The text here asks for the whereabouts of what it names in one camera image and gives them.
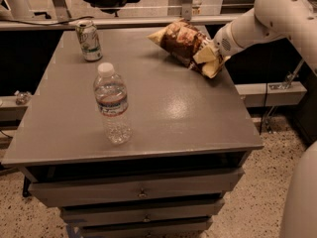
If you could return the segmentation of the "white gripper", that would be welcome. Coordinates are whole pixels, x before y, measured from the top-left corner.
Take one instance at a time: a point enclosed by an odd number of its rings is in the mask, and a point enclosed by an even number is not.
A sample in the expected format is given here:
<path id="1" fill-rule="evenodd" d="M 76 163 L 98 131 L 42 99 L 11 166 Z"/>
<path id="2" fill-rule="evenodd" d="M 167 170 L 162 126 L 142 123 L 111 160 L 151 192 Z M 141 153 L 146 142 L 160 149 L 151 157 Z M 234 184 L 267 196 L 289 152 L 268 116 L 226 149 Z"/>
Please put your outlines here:
<path id="1" fill-rule="evenodd" d="M 223 57 L 230 57 L 246 48 L 245 40 L 246 33 L 238 26 L 236 21 L 232 21 L 216 33 L 213 42 Z M 206 46 L 197 52 L 193 58 L 197 63 L 211 62 L 219 57 L 219 53 L 216 48 Z"/>

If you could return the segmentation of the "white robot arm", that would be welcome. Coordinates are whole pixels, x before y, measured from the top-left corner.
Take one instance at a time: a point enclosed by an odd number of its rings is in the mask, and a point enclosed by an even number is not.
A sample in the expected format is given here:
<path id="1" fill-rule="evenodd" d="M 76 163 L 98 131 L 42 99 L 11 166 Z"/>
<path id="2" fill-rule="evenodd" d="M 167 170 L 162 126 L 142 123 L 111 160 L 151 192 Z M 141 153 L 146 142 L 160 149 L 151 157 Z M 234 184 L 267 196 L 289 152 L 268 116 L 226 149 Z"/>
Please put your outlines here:
<path id="1" fill-rule="evenodd" d="M 194 56 L 210 63 L 213 76 L 226 57 L 246 48 L 288 39 L 312 70 L 317 69 L 317 18 L 308 0 L 255 0 L 254 8 L 221 28 Z M 317 142 L 294 169 L 282 215 L 280 238 L 317 238 Z"/>

